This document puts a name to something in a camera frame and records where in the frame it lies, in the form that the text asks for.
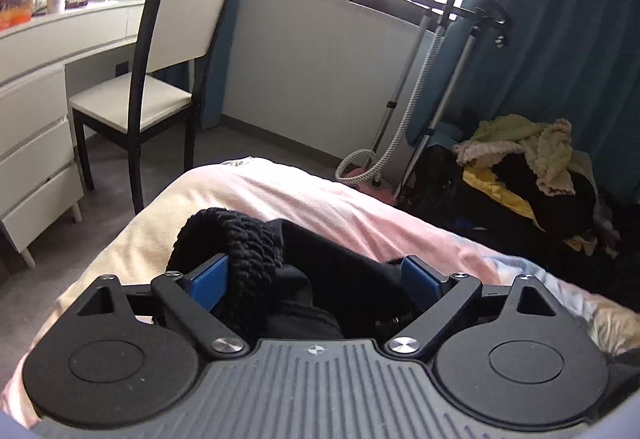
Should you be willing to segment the garment steamer stand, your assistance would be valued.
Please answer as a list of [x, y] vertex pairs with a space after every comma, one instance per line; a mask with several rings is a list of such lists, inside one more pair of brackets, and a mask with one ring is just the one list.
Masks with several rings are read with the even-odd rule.
[[[498, 0], [410, 0], [422, 6], [423, 14], [419, 24], [416, 40], [412, 45], [409, 60], [400, 74], [398, 84], [392, 97], [388, 100], [381, 126], [373, 144], [369, 148], [360, 148], [348, 154], [337, 166], [334, 178], [341, 184], [351, 186], [357, 190], [374, 196], [387, 204], [398, 201], [404, 193], [406, 185], [410, 182], [414, 168], [418, 165], [427, 143], [433, 138], [442, 116], [450, 103], [454, 90], [457, 88], [465, 67], [468, 65], [471, 54], [480, 37], [490, 32], [495, 33], [495, 45], [503, 48], [508, 43], [512, 21], [506, 9]], [[404, 91], [409, 72], [412, 69], [419, 49], [426, 33], [428, 21], [434, 18], [436, 29], [430, 47], [426, 51], [416, 83], [414, 84], [405, 112], [396, 128], [388, 147], [380, 151], [383, 136], [385, 136], [393, 113], [395, 113], [401, 92]], [[390, 191], [383, 185], [383, 170], [395, 155], [401, 141], [406, 139], [410, 122], [419, 106], [423, 93], [430, 84], [435, 81], [433, 74], [435, 64], [439, 61], [439, 52], [445, 44], [445, 39], [451, 24], [463, 24], [468, 29], [465, 44], [452, 68], [446, 86], [439, 93], [438, 103], [428, 124], [420, 131], [420, 138], [416, 140], [416, 147], [395, 190]]]

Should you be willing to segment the cream knitted blanket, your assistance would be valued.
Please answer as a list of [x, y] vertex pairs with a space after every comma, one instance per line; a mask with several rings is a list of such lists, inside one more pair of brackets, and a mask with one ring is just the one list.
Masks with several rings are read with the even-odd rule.
[[564, 118], [546, 124], [518, 114], [499, 116], [481, 121], [469, 140], [454, 146], [454, 155], [460, 166], [476, 168], [491, 168], [506, 155], [523, 155], [542, 193], [574, 195], [567, 169], [573, 157], [572, 129]]

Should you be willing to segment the black jeans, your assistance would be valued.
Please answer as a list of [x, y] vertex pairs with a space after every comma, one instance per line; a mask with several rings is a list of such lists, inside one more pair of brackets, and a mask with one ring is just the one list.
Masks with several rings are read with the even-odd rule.
[[422, 312], [401, 286], [398, 260], [377, 263], [291, 221], [222, 208], [186, 220], [167, 268], [189, 273], [218, 254], [229, 259], [227, 289], [210, 313], [250, 344], [384, 343]]

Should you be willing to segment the black garment on pile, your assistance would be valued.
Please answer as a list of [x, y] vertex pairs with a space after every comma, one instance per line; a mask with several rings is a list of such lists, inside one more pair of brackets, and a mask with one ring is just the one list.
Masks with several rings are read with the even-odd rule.
[[423, 221], [536, 263], [586, 291], [639, 308], [639, 207], [607, 199], [581, 173], [575, 192], [549, 196], [521, 154], [473, 171], [434, 145], [421, 156], [400, 207]]

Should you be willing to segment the pastel pink bed sheet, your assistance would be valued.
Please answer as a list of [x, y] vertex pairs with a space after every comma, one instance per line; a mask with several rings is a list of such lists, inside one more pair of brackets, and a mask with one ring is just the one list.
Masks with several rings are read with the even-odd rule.
[[[206, 208], [288, 220], [377, 263], [416, 256], [482, 293], [429, 360], [370, 338], [262, 338], [207, 359], [151, 291]], [[634, 438], [639, 317], [351, 188], [246, 158], [184, 174], [132, 219], [58, 298], [1, 408], [6, 437]]]

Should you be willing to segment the white black chair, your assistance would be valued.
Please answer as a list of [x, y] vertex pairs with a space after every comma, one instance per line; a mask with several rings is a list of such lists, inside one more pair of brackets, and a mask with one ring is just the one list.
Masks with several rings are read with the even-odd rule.
[[184, 125], [183, 169], [194, 166], [196, 126], [200, 102], [192, 92], [166, 84], [149, 70], [154, 32], [160, 27], [162, 0], [145, 0], [130, 72], [70, 97], [77, 154], [87, 190], [94, 189], [85, 129], [90, 128], [127, 153], [134, 211], [144, 209], [141, 149], [168, 128]]

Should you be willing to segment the teal curtain right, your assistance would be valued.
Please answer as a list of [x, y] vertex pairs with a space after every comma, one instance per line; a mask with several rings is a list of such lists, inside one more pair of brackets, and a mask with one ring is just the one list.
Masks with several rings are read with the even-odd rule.
[[464, 133], [506, 114], [564, 118], [597, 184], [639, 196], [639, 0], [498, 0], [511, 17], [504, 48], [480, 38], [445, 120]]

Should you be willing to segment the yellow garment on pile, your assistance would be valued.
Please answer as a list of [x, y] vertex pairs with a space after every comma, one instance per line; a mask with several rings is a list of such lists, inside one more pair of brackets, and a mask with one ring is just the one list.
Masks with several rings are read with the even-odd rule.
[[548, 196], [536, 188], [515, 186], [524, 195], [513, 192], [490, 168], [465, 166], [463, 181], [514, 214], [530, 220], [550, 237], [561, 239], [573, 251], [591, 256], [598, 238], [593, 235], [592, 218], [597, 192], [591, 174], [572, 162], [568, 167], [573, 181], [573, 195]]

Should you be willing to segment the white dresser desk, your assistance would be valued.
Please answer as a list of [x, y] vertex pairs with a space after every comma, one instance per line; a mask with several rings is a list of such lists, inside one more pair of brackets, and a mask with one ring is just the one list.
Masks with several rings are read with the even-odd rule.
[[29, 268], [30, 244], [84, 196], [65, 67], [137, 39], [143, 0], [44, 14], [1, 34], [1, 231]]

